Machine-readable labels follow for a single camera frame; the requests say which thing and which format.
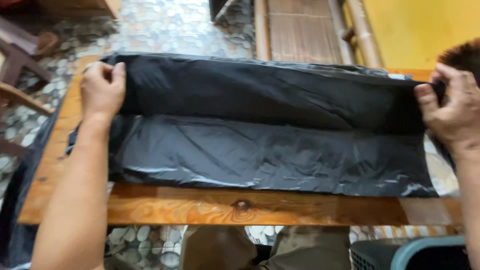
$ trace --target dark fabric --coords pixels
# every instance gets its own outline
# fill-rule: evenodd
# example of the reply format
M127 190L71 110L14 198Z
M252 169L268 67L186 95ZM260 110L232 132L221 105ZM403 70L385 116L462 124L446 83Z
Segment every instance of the dark fabric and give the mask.
M56 110L42 124L5 191L0 211L0 265L3 267L13 268L30 262L32 258L38 226L18 224L17 219L58 113Z
M103 61L127 64L112 179L437 196L413 95L421 82L361 66L141 53Z

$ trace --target brown pants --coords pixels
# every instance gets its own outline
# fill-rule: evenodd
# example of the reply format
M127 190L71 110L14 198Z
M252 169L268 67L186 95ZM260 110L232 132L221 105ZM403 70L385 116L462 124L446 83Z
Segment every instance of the brown pants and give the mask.
M349 270L348 227L286 226L258 266L244 227L194 226L185 232L179 270Z

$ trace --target yellow wall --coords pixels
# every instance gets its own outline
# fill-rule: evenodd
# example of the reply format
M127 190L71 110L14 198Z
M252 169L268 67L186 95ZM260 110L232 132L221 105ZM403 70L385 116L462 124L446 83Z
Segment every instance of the yellow wall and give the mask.
M363 0L388 68L432 69L445 49L480 37L480 0Z

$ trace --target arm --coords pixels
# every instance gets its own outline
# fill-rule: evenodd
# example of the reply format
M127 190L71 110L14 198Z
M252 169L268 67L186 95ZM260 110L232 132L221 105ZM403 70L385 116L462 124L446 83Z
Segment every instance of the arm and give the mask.
M92 64L84 74L81 91L84 120L65 175L38 229L33 270L103 269L108 136L125 96L125 64Z
M442 80L450 102L439 107L430 85L419 85L415 95L427 126L448 146L455 159L460 184L468 257L480 269L480 89L470 72L437 64L431 81Z

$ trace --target wooden tabletop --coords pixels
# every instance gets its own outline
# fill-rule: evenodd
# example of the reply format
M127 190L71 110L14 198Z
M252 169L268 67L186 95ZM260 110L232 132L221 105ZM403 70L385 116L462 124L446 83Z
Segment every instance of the wooden tabletop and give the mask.
M60 114L45 147L18 219L39 224L63 174L68 134L81 120L82 71L99 56L78 62ZM389 70L428 80L430 71ZM274 191L187 189L115 183L108 200L109 224L244 225L448 225L461 224L451 198L386 198Z

